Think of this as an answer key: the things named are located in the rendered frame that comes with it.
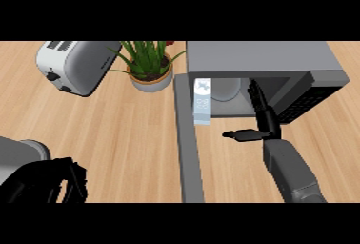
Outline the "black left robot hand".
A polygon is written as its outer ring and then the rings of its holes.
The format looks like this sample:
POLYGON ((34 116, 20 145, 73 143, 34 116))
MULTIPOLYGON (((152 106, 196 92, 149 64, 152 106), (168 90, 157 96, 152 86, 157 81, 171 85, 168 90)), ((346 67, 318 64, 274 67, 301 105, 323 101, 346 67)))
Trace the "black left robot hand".
POLYGON ((0 184, 0 203, 54 203, 66 180, 63 203, 84 203, 85 169, 69 157, 26 163, 0 184))

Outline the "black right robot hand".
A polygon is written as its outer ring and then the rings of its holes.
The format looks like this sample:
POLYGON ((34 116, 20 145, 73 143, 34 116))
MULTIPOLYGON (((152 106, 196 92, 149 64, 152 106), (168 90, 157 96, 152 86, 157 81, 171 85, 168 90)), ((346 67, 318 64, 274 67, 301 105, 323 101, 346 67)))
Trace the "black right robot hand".
POLYGON ((255 80, 250 80, 247 94, 255 109, 256 131, 253 129, 227 131, 222 137, 234 139, 237 142, 280 139, 281 127, 273 107, 268 105, 261 87, 255 80))

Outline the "white microwave turntable plate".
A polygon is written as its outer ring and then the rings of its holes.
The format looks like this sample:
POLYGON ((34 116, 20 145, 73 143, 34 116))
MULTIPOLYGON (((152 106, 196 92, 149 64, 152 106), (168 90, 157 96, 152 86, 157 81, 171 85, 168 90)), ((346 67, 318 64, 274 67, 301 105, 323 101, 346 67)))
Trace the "white microwave turntable plate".
POLYGON ((239 78, 214 78, 211 81, 212 99, 225 102, 231 100, 240 91, 242 81, 239 78))

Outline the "grey microwave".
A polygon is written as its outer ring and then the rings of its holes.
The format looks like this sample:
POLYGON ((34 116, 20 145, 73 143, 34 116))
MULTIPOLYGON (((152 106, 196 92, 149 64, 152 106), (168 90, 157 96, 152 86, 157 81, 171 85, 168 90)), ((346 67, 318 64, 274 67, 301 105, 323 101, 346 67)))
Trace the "grey microwave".
POLYGON ((252 117, 247 94, 258 83, 283 124, 290 123, 348 83, 343 68, 323 41, 190 41, 188 80, 239 78, 236 97, 211 101, 211 116, 252 117))

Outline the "grey microwave door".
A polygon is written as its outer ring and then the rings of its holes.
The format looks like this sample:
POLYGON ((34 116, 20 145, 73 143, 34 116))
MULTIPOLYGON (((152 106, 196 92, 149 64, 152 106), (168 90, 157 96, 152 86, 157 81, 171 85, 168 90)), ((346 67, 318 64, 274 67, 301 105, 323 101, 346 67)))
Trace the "grey microwave door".
POLYGON ((194 119, 188 79, 185 74, 174 75, 172 88, 181 199, 184 203, 203 203, 202 177, 194 138, 194 119))

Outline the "green potted plant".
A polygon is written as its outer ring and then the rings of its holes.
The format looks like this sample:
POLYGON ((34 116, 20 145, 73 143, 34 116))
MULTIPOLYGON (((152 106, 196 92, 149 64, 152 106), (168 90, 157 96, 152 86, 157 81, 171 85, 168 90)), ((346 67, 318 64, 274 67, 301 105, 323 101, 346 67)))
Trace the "green potted plant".
POLYGON ((134 87, 141 92, 159 92, 172 80, 172 62, 185 52, 168 55, 165 48, 174 44, 172 41, 121 41, 119 44, 129 57, 119 51, 109 50, 126 64, 124 73, 129 76, 134 87))

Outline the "silver toaster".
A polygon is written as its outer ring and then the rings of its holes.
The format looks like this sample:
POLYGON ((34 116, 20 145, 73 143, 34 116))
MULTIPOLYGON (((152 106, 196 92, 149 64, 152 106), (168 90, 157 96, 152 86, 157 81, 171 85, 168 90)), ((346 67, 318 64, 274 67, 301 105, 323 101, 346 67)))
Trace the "silver toaster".
POLYGON ((36 52, 36 67, 60 92, 87 97, 119 51, 118 41, 45 41, 36 52))

